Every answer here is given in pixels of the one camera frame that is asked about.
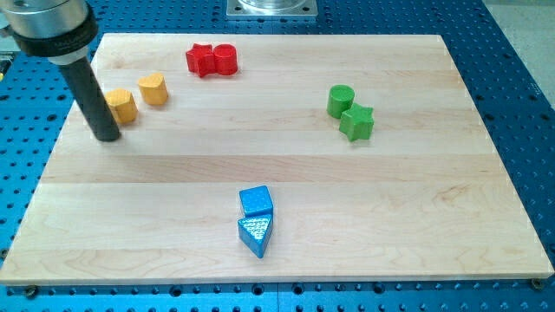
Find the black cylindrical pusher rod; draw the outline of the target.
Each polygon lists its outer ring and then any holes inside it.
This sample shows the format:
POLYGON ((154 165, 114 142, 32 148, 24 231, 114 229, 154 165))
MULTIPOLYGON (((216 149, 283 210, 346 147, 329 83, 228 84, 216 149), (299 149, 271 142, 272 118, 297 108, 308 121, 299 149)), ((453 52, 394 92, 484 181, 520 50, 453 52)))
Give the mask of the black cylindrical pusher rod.
POLYGON ((67 65, 59 65, 92 134, 99 141, 111 142, 121 136, 100 85, 87 57, 67 65))

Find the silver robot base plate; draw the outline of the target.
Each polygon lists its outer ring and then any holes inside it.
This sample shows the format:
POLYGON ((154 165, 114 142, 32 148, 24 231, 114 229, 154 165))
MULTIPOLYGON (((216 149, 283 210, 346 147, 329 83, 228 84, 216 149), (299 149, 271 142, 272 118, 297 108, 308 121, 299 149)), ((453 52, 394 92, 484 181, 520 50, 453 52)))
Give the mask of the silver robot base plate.
POLYGON ((233 17, 317 16, 317 0, 227 0, 226 14, 233 17))

